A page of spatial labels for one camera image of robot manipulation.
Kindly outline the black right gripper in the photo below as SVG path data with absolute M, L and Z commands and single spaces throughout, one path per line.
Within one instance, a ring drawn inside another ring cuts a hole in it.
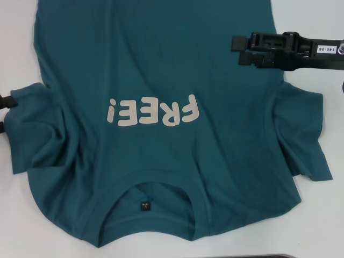
M 238 65 L 294 71 L 301 68 L 343 70 L 341 40 L 309 39 L 297 32 L 266 34 L 250 38 L 233 36 L 231 51 L 240 52 Z

